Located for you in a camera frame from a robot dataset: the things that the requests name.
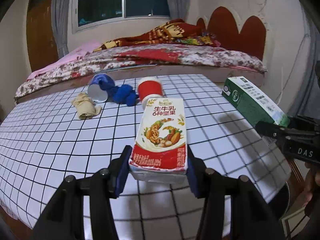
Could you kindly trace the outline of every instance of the hand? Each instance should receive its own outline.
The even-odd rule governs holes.
[[[311,200],[313,191],[320,186],[320,169],[310,163],[305,163],[305,167],[310,169],[306,175],[305,188],[303,191],[305,205]]]

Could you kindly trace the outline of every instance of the white grid mat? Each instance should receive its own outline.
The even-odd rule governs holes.
[[[252,126],[205,76],[158,76],[164,93],[183,98],[188,144],[194,155],[223,175],[247,175],[270,201],[291,169],[277,147],[269,149]],[[117,81],[137,88],[139,79]],[[70,104],[87,87],[66,90],[17,105],[0,127],[0,199],[29,227],[36,223],[63,178],[91,176],[133,146],[143,109],[113,102],[79,120]],[[188,182],[166,185],[135,181],[110,200],[120,239],[193,239],[204,200]],[[224,234],[230,230],[230,198],[225,202]],[[92,239],[89,197],[84,198],[85,238]]]

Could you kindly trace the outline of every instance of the beige cloth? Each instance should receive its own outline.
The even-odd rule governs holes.
[[[101,111],[101,106],[94,106],[91,98],[88,97],[86,92],[81,92],[71,104],[77,109],[78,117],[84,119],[86,116],[97,115]]]

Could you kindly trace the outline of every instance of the door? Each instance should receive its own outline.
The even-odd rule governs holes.
[[[27,46],[32,71],[46,67],[59,59],[51,26],[51,0],[29,1]]]

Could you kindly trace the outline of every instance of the patterned quilt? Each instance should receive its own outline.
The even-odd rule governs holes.
[[[175,19],[139,36],[107,41],[94,51],[114,47],[159,43],[183,43],[211,47],[220,46],[220,42],[216,40],[214,34],[203,33],[201,27],[186,23],[182,19]]]
[[[24,82],[16,97],[23,97],[56,83],[107,71],[142,64],[181,64],[213,67],[243,66],[266,72],[262,62],[244,52],[221,47],[192,46],[184,44],[148,44],[114,47],[93,52],[76,61],[63,64],[54,70]]]

